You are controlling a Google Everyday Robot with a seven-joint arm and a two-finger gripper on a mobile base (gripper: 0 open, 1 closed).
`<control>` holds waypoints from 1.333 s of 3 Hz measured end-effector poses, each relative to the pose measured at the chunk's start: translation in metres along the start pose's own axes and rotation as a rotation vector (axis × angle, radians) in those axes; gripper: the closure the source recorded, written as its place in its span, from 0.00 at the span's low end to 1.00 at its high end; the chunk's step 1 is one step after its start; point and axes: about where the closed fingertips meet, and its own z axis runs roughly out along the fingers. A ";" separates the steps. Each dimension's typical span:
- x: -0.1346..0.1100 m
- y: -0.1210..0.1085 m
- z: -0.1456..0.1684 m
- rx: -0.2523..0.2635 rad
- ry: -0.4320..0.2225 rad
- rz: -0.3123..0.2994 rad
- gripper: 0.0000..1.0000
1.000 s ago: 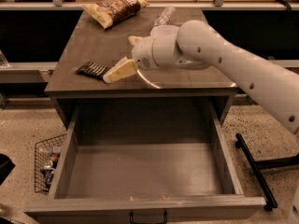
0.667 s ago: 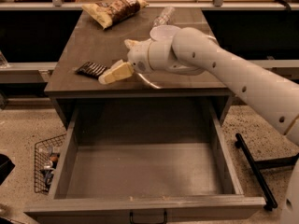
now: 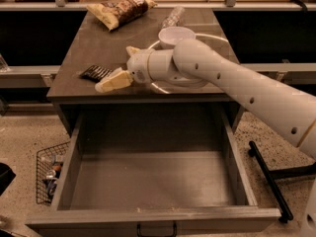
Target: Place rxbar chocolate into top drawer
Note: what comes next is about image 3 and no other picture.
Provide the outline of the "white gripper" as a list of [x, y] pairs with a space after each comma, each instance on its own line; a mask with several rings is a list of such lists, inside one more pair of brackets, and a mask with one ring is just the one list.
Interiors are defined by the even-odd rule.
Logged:
[[153, 49], [140, 49], [134, 46], [127, 46], [125, 49], [127, 54], [131, 56], [126, 63], [128, 71], [123, 70], [121, 67], [117, 68], [109, 76], [106, 76], [95, 85], [97, 92], [107, 93], [129, 87], [133, 79], [140, 84], [146, 84], [152, 81], [149, 74], [149, 57]]

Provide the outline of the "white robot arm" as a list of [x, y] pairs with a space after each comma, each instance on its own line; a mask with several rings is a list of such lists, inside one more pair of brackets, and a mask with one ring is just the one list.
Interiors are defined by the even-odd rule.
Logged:
[[165, 81], [199, 87], [211, 83], [258, 117], [293, 146], [316, 159], [316, 97], [227, 60], [197, 39], [182, 39], [174, 48], [129, 46], [125, 70], [118, 68], [97, 83], [100, 93]]

